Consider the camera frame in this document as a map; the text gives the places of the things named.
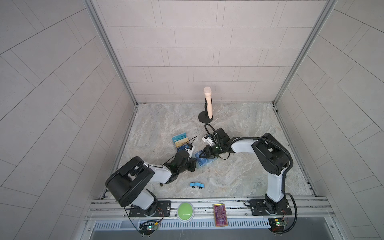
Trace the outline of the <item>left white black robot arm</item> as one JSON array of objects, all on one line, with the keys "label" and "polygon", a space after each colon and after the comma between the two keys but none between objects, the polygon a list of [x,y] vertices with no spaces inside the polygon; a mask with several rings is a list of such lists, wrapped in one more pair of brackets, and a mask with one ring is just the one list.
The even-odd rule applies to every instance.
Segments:
[{"label": "left white black robot arm", "polygon": [[177,152],[172,161],[162,165],[134,157],[108,177],[105,186],[121,207],[135,205],[147,210],[157,201],[147,190],[149,183],[170,184],[185,171],[193,173],[196,164],[187,151]]}]

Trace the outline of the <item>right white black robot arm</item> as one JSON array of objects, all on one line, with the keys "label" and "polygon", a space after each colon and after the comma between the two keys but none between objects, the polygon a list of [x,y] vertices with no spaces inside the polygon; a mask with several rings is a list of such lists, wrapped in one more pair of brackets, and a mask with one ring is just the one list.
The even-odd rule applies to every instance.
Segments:
[{"label": "right white black robot arm", "polygon": [[285,198],[286,174],[293,167],[289,151],[270,133],[261,137],[230,138],[223,129],[207,133],[202,138],[208,144],[201,159],[219,158],[222,154],[253,153],[268,172],[266,199],[275,203]]}]

